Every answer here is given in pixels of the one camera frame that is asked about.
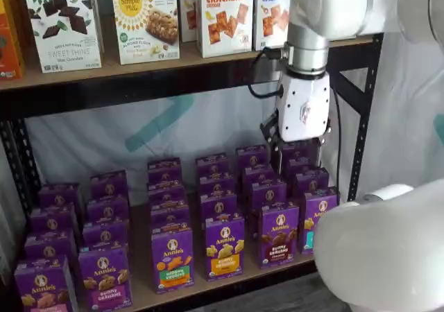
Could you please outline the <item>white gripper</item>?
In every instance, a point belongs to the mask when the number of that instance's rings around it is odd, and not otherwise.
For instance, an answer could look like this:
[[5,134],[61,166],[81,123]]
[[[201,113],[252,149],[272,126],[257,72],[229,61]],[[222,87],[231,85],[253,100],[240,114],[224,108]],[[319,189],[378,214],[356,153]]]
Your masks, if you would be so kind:
[[322,147],[331,133],[330,76],[325,73],[317,79],[297,78],[289,72],[281,73],[278,86],[283,95],[277,97],[269,118],[260,124],[260,130],[270,148],[270,163],[277,174],[282,173],[282,144],[311,140],[311,163],[321,166]]

